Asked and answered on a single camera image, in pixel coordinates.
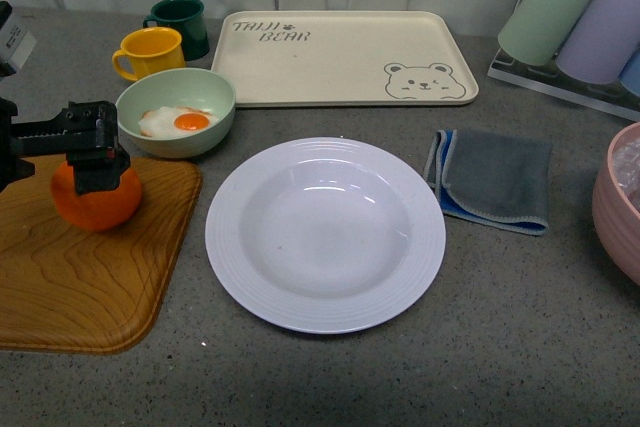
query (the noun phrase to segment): light green bowl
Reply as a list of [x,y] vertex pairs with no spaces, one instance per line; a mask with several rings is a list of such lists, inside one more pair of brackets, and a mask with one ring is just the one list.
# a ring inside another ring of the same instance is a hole
[[[220,143],[231,129],[236,94],[233,85],[206,69],[171,69],[138,80],[118,100],[118,126],[145,152],[167,159],[200,155]],[[138,122],[148,110],[162,106],[188,106],[206,110],[219,122],[211,128],[179,139],[145,137]]]

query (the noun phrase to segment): wooden tray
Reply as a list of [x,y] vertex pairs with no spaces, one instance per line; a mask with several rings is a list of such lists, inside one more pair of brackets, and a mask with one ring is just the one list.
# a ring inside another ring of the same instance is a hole
[[144,186],[129,222],[85,232],[60,218],[49,181],[63,156],[0,192],[0,348],[86,354],[126,350],[149,332],[202,179],[193,164],[136,158]]

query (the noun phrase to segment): dark green mug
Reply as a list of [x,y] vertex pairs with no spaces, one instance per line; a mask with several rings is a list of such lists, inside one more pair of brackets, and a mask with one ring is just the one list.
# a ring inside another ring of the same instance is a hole
[[204,4],[200,0],[163,0],[151,8],[151,14],[145,17],[142,24],[146,28],[149,22],[155,22],[180,32],[184,59],[195,60],[209,52],[203,11]]

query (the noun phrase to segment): bear face drawing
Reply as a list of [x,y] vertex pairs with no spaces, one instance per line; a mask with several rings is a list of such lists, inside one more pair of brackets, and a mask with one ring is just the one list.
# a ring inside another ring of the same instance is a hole
[[384,67],[389,74],[385,87],[395,99],[444,100],[460,99],[467,92],[464,85],[451,75],[447,64],[431,64],[429,67],[405,67],[391,63]]

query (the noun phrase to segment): egg white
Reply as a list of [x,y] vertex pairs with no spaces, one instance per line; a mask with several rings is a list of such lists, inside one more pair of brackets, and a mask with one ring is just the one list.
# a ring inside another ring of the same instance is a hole
[[[209,125],[199,130],[182,130],[177,128],[173,123],[181,115],[189,112],[195,112],[203,115],[209,120]],[[145,137],[160,139],[178,139],[188,137],[198,132],[210,129],[218,118],[203,110],[192,109],[191,107],[160,107],[156,110],[146,111],[142,119],[138,121],[140,133]]]

